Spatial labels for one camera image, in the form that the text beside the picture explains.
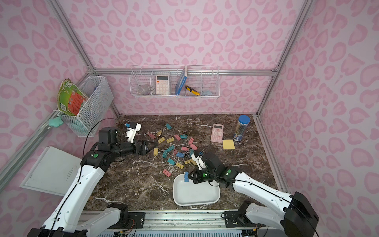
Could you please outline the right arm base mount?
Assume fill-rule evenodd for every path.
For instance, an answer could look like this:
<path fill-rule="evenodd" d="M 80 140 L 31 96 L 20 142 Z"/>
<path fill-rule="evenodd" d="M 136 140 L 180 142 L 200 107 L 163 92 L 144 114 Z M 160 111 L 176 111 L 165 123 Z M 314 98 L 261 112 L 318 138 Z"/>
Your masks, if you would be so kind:
<path fill-rule="evenodd" d="M 246 210 L 249 205 L 253 204 L 251 201 L 246 200 L 237 211 L 225 211 L 221 214 L 227 228 L 255 228 L 257 224 L 251 222 L 246 216 Z"/>

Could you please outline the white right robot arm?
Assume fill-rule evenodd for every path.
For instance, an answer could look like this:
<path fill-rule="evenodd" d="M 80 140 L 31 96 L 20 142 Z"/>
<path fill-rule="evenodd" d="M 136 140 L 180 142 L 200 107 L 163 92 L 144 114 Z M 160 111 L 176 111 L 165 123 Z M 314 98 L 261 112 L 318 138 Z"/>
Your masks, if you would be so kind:
<path fill-rule="evenodd" d="M 195 184 L 216 182 L 220 188 L 242 193 L 259 203 L 245 202 L 241 216 L 254 224 L 278 229 L 288 237 L 314 237 L 319 217 L 305 195 L 276 190 L 251 178 L 234 166 L 225 166 L 213 153 L 195 151 L 197 167 L 189 174 Z"/>

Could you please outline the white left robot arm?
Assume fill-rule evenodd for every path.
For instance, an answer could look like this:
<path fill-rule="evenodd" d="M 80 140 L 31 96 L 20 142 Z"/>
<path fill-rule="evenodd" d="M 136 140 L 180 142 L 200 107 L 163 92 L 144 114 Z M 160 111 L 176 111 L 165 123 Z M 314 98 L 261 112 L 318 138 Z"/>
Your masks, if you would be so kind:
<path fill-rule="evenodd" d="M 78 173 L 57 208 L 40 228 L 32 228 L 30 237 L 96 237 L 109 227 L 134 228 L 126 204 L 110 204 L 103 212 L 80 225 L 79 218 L 94 188 L 110 165 L 119 157 L 144 156 L 157 146 L 156 142 L 99 141 L 82 159 Z"/>

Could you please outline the yellow binder clip cluster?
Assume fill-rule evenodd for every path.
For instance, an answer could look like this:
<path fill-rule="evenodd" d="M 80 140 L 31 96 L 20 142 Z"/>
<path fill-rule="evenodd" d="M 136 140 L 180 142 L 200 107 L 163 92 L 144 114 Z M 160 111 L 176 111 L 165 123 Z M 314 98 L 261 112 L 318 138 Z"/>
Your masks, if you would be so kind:
<path fill-rule="evenodd" d="M 194 166 L 197 165 L 196 161 L 194 161 L 194 160 L 186 160 L 186 161 L 185 161 L 185 164 L 186 164 L 186 165 L 192 164 L 192 165 L 194 165 Z"/>

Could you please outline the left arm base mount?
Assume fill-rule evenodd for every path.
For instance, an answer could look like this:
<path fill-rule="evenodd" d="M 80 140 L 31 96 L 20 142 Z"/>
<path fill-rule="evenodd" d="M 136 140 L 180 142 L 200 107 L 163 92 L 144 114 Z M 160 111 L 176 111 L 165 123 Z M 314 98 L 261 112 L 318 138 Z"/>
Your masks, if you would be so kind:
<path fill-rule="evenodd" d="M 127 204 L 112 203 L 107 208 L 116 208 L 120 211 L 119 220 L 111 225 L 109 229 L 142 229 L 145 221 L 145 212 L 130 212 Z"/>

